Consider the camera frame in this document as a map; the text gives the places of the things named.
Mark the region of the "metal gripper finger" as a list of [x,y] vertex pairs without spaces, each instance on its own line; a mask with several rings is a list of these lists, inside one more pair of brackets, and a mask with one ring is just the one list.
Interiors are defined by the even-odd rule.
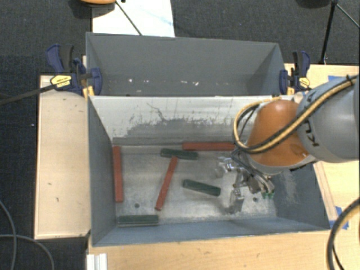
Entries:
[[242,211],[245,197],[241,194],[240,189],[233,189],[229,198],[229,205],[226,212],[229,214],[236,214]]
[[222,178],[226,173],[236,172],[238,169],[239,165],[231,157],[221,156],[217,158],[215,175],[217,178]]

